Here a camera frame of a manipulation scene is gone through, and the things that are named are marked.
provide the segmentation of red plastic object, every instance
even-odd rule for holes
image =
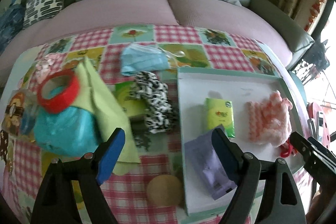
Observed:
[[[313,103],[309,104],[307,106],[307,110],[308,110],[309,118],[314,118],[315,123],[316,123],[316,119],[317,119],[317,116],[316,116],[317,112],[318,111],[323,112],[323,108],[316,102],[313,102]],[[328,126],[327,126],[327,119],[326,119],[325,114],[323,115],[323,120],[324,120],[324,124],[323,124],[322,145],[329,149],[329,147],[330,147],[330,135],[329,135],[329,129],[328,129]]]
[[[58,95],[51,99],[45,99],[42,97],[42,89],[45,84],[55,78],[60,76],[70,76],[68,86]],[[42,83],[39,85],[37,90],[37,100],[39,104],[49,113],[57,114],[69,107],[76,99],[79,93],[79,81],[77,76],[72,70],[62,70],[49,75]]]

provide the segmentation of table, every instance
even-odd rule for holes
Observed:
[[[24,52],[16,61],[0,101],[0,119],[12,90],[23,77],[23,87],[36,92],[37,81],[33,70],[36,62],[50,52],[58,52],[61,58],[52,66],[56,72],[72,68],[87,56],[107,85],[132,80],[122,76],[119,57],[130,42],[142,45],[159,45],[167,51],[182,50],[184,58],[177,59],[179,66],[209,67],[226,70],[241,70],[251,73],[281,75],[293,91],[305,137],[309,136],[307,111],[293,80],[275,54],[264,44],[251,38],[226,32],[186,26],[126,25],[101,29],[65,37]],[[168,84],[168,96],[177,103],[176,72],[156,72],[160,80]],[[157,175],[182,171],[180,132],[167,134],[144,134],[137,136],[137,148],[141,158],[139,167],[126,175],[112,175],[102,186],[102,192],[119,223],[218,223],[221,216],[207,219],[188,217],[181,207],[150,206],[146,200],[146,185]],[[43,175],[52,158],[57,155],[43,151],[34,143],[9,136],[6,164],[0,161],[0,189],[13,212],[22,223],[29,223],[34,200]],[[305,199],[311,178],[301,169],[294,175],[301,196]],[[73,185],[77,207],[84,223],[90,223],[82,202],[78,184]],[[260,201],[246,223],[256,217]]]

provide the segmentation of purple package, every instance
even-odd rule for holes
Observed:
[[[197,139],[184,144],[185,156],[191,161],[194,170],[201,178],[214,200],[237,187],[226,172],[211,143],[212,130]]]

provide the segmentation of face mask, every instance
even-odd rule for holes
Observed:
[[[136,43],[129,45],[120,56],[120,73],[125,76],[137,74],[140,71],[166,70],[170,68],[168,57],[183,57],[184,52],[176,54],[161,48],[142,46]]]

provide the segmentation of leopard print scrunchie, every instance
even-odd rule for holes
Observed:
[[[160,82],[154,73],[141,71],[135,76],[129,95],[146,100],[145,125],[151,133],[166,132],[176,125],[177,113],[167,98],[167,92],[167,84]]]

